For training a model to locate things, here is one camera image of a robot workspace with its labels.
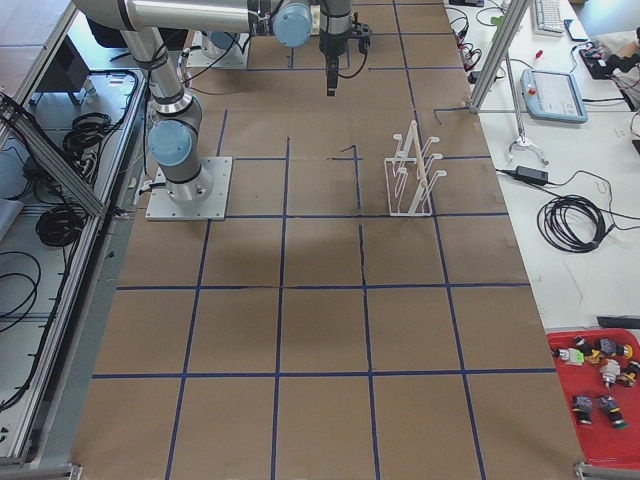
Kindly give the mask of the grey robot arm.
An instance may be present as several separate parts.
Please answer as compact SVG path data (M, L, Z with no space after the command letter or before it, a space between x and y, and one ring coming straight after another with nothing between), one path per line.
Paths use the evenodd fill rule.
M75 5L87 18L118 30L136 64L148 74L160 117L148 144L175 202L204 200L214 180L197 155L200 103L170 64L161 29L274 36L281 44L297 48L308 40L313 23L318 23L327 93L334 95L339 58L360 26L349 1L320 2L319 18L312 16L308 1L78 1Z

